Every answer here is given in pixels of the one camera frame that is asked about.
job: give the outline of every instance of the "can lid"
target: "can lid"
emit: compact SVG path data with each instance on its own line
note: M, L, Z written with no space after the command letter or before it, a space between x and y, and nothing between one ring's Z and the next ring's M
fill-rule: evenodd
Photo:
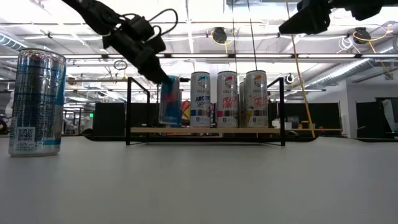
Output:
M206 73L206 74L210 75L210 73L208 73L208 72L193 72L191 75L196 74L196 73Z
M246 74L251 73L251 72L264 72L267 75L266 71L264 71L264 70L253 70L250 72L246 72Z
M55 52L53 52L53 51L51 51L51 50L37 49L37 48L34 48L34 47L27 47L27 48L24 48L24 49L22 49L19 53L21 53L21 52L23 52L23 51L26 51L26 50L36 50L36 51L39 51L39 52L47 52L47 53L50 53L50 54L54 54L54 55L56 55L56 56L59 56L59 57L63 58L64 61L67 61L67 58L65 58L65 57L64 57L63 55L61 55L61 54L55 53Z
M222 73L233 73L233 74L236 75L236 72L234 72L234 71L223 71L223 72L219 72L218 74L220 75L220 74L222 74Z

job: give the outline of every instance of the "black ceiling-mounted robot arm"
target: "black ceiling-mounted robot arm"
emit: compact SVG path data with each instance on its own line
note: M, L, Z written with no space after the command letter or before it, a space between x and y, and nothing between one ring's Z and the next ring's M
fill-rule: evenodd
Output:
M177 25L178 15L173 9L166 9L161 13L173 11L176 17L175 25L164 33L159 26L155 26L159 29L159 33L155 36L154 28L149 21L137 14L119 15L102 2L95 0L62 1L76 10L97 34L103 36L105 49L112 46L131 62L141 75L154 83L170 81L160 67L156 54L166 49L161 35L170 32Z
M328 30L329 14L333 8L351 11L359 21L378 14L383 6L392 6L398 0L302 0L298 12L279 26L281 34L319 34Z

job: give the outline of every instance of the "desk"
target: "desk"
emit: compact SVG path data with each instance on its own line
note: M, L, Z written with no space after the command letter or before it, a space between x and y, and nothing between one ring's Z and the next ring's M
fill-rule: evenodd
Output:
M260 144L62 139L11 158L0 138L0 223L396 224L394 143Z

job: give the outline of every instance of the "qr code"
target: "qr code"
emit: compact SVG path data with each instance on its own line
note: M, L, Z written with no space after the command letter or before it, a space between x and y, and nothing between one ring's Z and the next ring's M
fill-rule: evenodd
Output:
M34 141L35 128L18 128L18 141Z

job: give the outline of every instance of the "table surface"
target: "table surface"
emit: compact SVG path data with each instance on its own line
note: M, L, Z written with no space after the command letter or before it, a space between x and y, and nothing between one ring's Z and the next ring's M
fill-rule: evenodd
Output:
M398 223L398 145L318 138L285 147L62 139L11 158L0 223Z

